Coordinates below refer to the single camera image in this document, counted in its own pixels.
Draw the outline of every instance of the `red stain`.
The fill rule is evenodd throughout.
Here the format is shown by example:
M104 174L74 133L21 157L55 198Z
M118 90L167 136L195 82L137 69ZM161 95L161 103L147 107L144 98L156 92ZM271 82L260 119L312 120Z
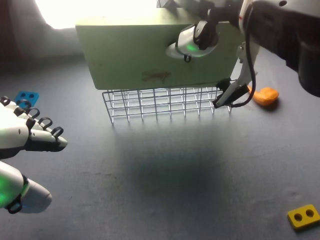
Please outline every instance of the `red stain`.
M169 71L161 71L161 70L149 70L144 71L142 73L142 81L149 82L149 81L161 81L162 84L165 83L167 77L170 77L172 74Z

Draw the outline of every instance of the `blue block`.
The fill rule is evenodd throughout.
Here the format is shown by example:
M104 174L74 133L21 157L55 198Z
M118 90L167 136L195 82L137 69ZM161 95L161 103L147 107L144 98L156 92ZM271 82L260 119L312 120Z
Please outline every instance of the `blue block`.
M17 102L22 99L26 99L31 103L31 107L34 107L37 100L39 98L39 93L32 92L32 91L21 91L18 93L18 95L15 97L14 102ZM22 102L19 104L21 108L25 108L27 105L26 103Z

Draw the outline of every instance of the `wire basket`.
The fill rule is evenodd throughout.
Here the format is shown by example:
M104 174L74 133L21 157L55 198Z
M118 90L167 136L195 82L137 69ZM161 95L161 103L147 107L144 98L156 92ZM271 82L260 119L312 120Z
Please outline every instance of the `wire basket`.
M146 115L196 112L199 116L204 110L215 113L212 103L222 93L216 87L152 88L144 90L108 90L102 93L103 101L112 125L115 118L140 117Z

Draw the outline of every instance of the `orange object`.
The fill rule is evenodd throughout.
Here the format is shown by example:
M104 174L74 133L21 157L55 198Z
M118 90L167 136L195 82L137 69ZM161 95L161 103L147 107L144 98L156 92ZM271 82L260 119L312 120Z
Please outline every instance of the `orange object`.
M249 94L251 93L251 86L248 86ZM253 100L261 106L268 106L274 103L279 97L279 92L271 87L262 88L260 91L255 91Z

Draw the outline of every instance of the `metal wire rack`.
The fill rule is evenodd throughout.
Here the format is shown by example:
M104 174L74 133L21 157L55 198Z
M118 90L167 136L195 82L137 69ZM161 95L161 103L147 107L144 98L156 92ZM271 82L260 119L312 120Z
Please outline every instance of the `metal wire rack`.
M204 110L215 113L212 103L222 91L216 87L179 87L152 88L143 90L108 90L102 93L103 101L112 125L115 118L140 117L154 114L156 119L160 114L182 112L197 112L200 116Z

